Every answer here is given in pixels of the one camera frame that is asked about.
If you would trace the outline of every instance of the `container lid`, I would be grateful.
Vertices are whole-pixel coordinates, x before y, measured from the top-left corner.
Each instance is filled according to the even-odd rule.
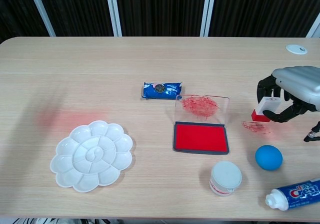
[[[222,96],[177,95],[174,119],[176,122],[226,125],[229,101]]]
[[[237,188],[242,181],[240,169],[231,161],[220,161],[212,169],[211,176],[225,188]]]

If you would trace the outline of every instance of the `blue ball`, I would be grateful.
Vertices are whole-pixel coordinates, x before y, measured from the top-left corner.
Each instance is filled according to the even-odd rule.
[[[282,164],[281,152],[272,145],[263,145],[255,152],[258,165],[265,170],[276,170]]]

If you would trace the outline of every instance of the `round container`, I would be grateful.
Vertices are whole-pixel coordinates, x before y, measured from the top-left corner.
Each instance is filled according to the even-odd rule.
[[[210,188],[217,195],[232,194],[240,186],[241,181],[241,171],[231,161],[220,161],[212,168]]]

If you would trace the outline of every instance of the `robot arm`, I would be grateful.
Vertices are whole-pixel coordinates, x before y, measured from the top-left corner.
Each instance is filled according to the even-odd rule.
[[[263,96],[280,97],[284,90],[286,101],[293,100],[291,106],[280,114],[264,110],[263,114],[275,122],[287,122],[306,111],[320,111],[320,68],[295,66],[276,69],[272,74],[259,81],[257,86],[258,103]]]

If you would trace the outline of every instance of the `red ink scribble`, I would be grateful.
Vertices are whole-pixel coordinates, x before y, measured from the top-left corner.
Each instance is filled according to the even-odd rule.
[[[248,122],[243,121],[242,126],[248,130],[251,130],[252,132],[256,132],[259,134],[268,134],[270,131],[263,125],[257,122]]]
[[[206,118],[214,115],[218,109],[217,103],[206,96],[191,96],[182,100],[182,105],[185,110],[197,116]]]

